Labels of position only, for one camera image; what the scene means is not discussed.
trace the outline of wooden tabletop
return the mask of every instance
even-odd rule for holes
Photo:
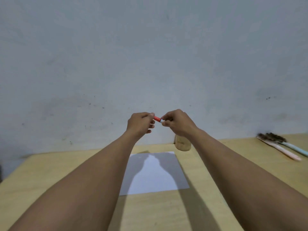
[[[308,150],[307,134],[285,137]],[[256,138],[220,141],[308,196],[308,158],[296,153],[302,161],[293,161]],[[109,230],[242,230],[194,148],[183,152],[174,144],[144,145],[135,146],[132,153],[164,151],[175,152],[190,188],[120,196]],[[0,184],[0,231],[9,229],[45,190],[96,152],[30,156]]]

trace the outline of sheet of paper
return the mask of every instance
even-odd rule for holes
[[[120,195],[189,188],[173,151],[131,154]]]

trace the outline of red marker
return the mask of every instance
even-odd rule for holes
[[[160,123],[163,123],[164,122],[164,120],[162,120],[161,118],[158,118],[158,117],[156,117],[156,116],[154,116],[154,118],[153,118],[155,121],[157,121],[157,122],[160,122]]]

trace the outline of brush handle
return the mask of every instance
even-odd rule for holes
[[[296,147],[295,145],[290,144],[290,143],[287,143],[287,142],[283,142],[283,143],[281,143],[281,144],[283,144],[283,145],[285,145],[285,146],[287,146],[287,147],[293,149],[294,151],[297,151],[298,153],[301,153],[302,155],[308,157],[308,151],[305,151],[305,150],[303,150],[303,149],[300,149],[299,147]]]
[[[300,157],[298,157],[297,155],[293,154],[292,152],[284,149],[283,147],[280,147],[278,144],[275,144],[271,141],[268,141],[268,140],[263,140],[259,137],[257,137],[259,140],[263,141],[264,143],[272,146],[272,147],[275,147],[278,151],[281,151],[283,154],[287,155],[288,157],[294,159],[294,160],[298,160],[298,161],[301,161],[302,159]]]

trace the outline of light blue handle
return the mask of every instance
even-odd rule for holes
[[[308,151],[304,151],[303,149],[300,149],[299,147],[296,147],[295,145],[290,144],[290,143],[283,142],[281,144],[283,144],[283,145],[293,149],[294,151],[297,151],[298,153],[301,153],[302,155],[308,157]]]

